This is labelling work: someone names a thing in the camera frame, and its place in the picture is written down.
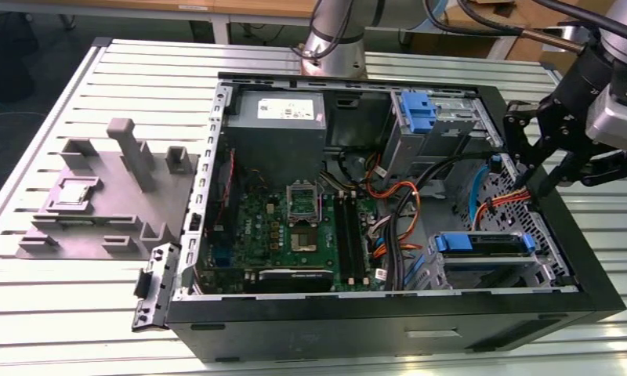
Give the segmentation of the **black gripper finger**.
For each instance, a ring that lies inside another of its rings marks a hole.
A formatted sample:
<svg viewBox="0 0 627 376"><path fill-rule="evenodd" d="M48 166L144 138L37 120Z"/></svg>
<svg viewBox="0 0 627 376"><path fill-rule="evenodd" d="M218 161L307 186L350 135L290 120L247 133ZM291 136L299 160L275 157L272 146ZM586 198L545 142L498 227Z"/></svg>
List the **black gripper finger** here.
<svg viewBox="0 0 627 376"><path fill-rule="evenodd" d="M546 197L557 186L569 186L574 182L581 182L583 186L598 186L624 178L627 178L627 151L616 151L605 157L569 152L539 183L538 197Z"/></svg>
<svg viewBox="0 0 627 376"><path fill-rule="evenodd" d="M525 129L538 115L538 105L523 101L510 101L505 113L505 146L515 166L523 165L525 171L514 181L514 189L523 188L533 178L538 167L555 152L555 144L541 137L533 145Z"/></svg>

